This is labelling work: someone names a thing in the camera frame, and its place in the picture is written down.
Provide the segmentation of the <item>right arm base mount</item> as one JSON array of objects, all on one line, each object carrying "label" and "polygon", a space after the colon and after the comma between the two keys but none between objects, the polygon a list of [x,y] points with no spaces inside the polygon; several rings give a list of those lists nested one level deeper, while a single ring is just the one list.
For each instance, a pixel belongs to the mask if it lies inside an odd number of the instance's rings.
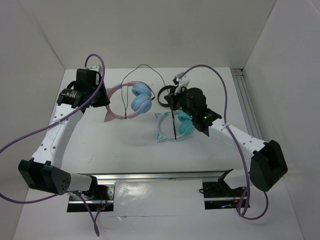
[{"label": "right arm base mount", "polygon": [[203,195],[206,210],[235,209],[245,189],[231,189],[226,184],[215,181],[203,182],[199,192]]}]

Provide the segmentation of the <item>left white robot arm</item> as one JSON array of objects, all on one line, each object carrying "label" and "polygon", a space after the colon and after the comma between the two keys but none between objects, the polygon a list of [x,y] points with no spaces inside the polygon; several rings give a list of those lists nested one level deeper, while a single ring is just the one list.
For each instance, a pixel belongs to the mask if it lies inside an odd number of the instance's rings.
[{"label": "left white robot arm", "polygon": [[[109,104],[103,69],[100,65],[79,68],[76,79],[63,89],[57,98],[53,127],[46,131],[39,148],[30,160],[21,160],[18,170],[29,188],[63,195],[80,191],[88,200],[99,193],[97,178],[92,175],[69,173],[61,169],[63,156],[78,122],[88,107],[104,107]],[[98,90],[97,95],[81,108],[80,106]]]}]

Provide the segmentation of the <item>pink blue cat-ear headphones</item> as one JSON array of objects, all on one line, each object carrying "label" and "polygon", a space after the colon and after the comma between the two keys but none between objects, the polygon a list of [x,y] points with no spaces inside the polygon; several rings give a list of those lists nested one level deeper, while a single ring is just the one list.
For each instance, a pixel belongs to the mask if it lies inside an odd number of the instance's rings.
[{"label": "pink blue cat-ear headphones", "polygon": [[133,110],[133,113],[124,115],[118,115],[115,114],[109,105],[106,106],[106,114],[104,117],[104,122],[110,122],[113,120],[126,120],[126,119],[132,119],[137,117],[138,115],[147,113],[151,107],[152,107],[152,101],[154,97],[152,97],[153,91],[151,88],[145,84],[144,82],[138,82],[138,81],[130,81],[127,83],[119,83],[116,86],[112,88],[107,88],[106,93],[109,99],[112,97],[112,95],[118,91],[122,90],[123,87],[132,87],[131,92],[135,96],[133,101],[131,102],[131,109]]}]

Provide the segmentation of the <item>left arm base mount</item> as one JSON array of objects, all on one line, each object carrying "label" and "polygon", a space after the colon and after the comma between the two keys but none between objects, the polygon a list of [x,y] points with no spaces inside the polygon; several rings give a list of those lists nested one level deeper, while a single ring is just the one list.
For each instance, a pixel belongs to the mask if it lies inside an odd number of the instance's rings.
[{"label": "left arm base mount", "polygon": [[[116,183],[114,181],[102,181],[98,184],[102,185],[102,187],[99,187],[94,196],[87,197],[81,193],[82,198],[93,213],[96,213],[98,210],[102,212],[113,212]],[[88,212],[84,202],[74,193],[69,195],[66,211],[68,213]]]}]

